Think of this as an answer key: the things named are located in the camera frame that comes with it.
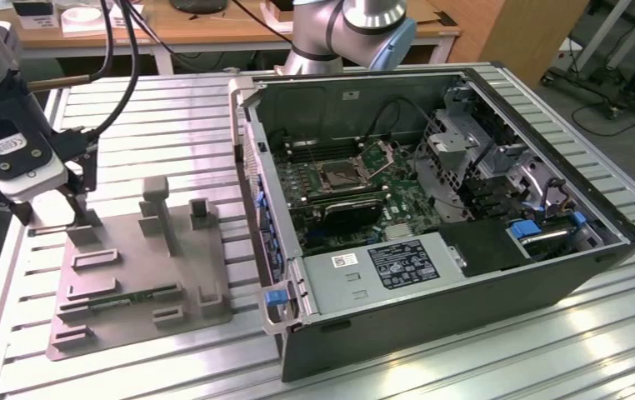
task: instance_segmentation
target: blue connector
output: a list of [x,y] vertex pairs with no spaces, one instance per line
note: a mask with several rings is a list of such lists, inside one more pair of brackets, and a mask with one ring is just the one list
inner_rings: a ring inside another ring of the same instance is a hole
[[532,220],[517,221],[512,224],[512,234],[514,238],[521,239],[530,235],[537,235],[541,233],[541,228]]
[[263,206],[263,192],[262,191],[259,191],[259,193],[257,194],[257,200],[254,201],[254,203],[258,207]]
[[267,307],[283,305],[289,302],[289,296],[286,290],[270,290],[263,294],[263,302]]
[[570,219],[573,219],[573,223],[576,223],[577,227],[585,224],[585,215],[580,211],[573,213]]

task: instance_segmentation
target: metal work surface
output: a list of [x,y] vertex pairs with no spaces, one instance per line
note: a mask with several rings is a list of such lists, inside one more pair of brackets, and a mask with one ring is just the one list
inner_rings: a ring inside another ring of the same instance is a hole
[[[510,74],[477,71],[635,222],[635,182]],[[213,74],[145,77],[99,146],[99,215],[137,211],[141,179],[167,175],[169,206],[206,197],[221,216],[231,322],[51,362],[65,234],[10,224],[0,262],[0,398],[625,398],[635,396],[635,257],[554,307],[314,377],[281,383],[257,303],[243,207],[230,156],[227,87]],[[125,79],[55,92],[55,128],[95,126]]]

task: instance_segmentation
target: black electronic component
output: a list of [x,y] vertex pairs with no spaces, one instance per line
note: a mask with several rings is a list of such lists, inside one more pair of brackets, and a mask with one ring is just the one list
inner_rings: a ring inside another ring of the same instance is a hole
[[349,161],[327,162],[321,167],[322,180],[330,188],[349,188],[361,184],[361,177]]
[[227,0],[170,0],[175,10],[190,14],[211,14],[227,7]]
[[505,177],[490,179],[469,177],[462,181],[457,195],[476,219],[520,217],[522,206],[518,192]]
[[378,221],[382,208],[378,200],[333,204],[323,209],[321,228],[329,234],[353,233]]
[[457,249],[466,262],[466,267],[462,268],[466,277],[532,263],[506,233],[506,228],[506,222],[498,219],[446,223],[439,226],[438,231],[445,243]]
[[570,215],[572,212],[566,212],[538,222],[541,233],[522,241],[524,249],[534,261],[561,257],[573,251],[570,234],[576,231],[577,226]]
[[290,163],[313,163],[339,158],[355,157],[358,145],[354,140],[342,140],[335,143],[297,144],[291,137],[285,136],[283,142],[289,143],[287,159]]

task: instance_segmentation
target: robotic arm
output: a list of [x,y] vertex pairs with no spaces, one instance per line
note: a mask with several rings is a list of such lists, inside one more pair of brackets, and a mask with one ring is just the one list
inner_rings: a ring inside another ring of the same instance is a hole
[[[101,73],[26,84],[13,52],[17,39],[10,25],[0,23],[0,208],[7,208],[23,224],[31,216],[27,201],[54,189],[66,197],[75,222],[83,218],[77,197],[95,188],[98,136],[123,110],[138,76],[131,13],[143,31],[157,38],[129,1],[115,1],[122,9],[135,61],[117,108],[102,125],[87,132],[82,132],[82,127],[54,132],[29,86],[67,87],[91,82]],[[106,0],[102,0],[102,9],[107,15]],[[279,70],[283,74],[339,73],[341,57],[369,69],[393,69],[415,37],[415,23],[405,17],[405,0],[295,0],[294,14],[293,46],[286,65]],[[110,64],[110,54],[109,29],[102,71]],[[67,161],[79,165],[81,175],[66,168]]]
[[341,57],[383,71],[403,60],[415,22],[405,0],[294,0],[293,38],[283,75],[339,73]]

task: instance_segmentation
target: motherboard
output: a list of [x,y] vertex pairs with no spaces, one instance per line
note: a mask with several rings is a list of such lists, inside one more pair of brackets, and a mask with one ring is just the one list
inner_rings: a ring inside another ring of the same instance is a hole
[[417,181],[413,151],[381,139],[343,140],[329,151],[285,145],[277,175],[303,255],[437,228],[439,216]]

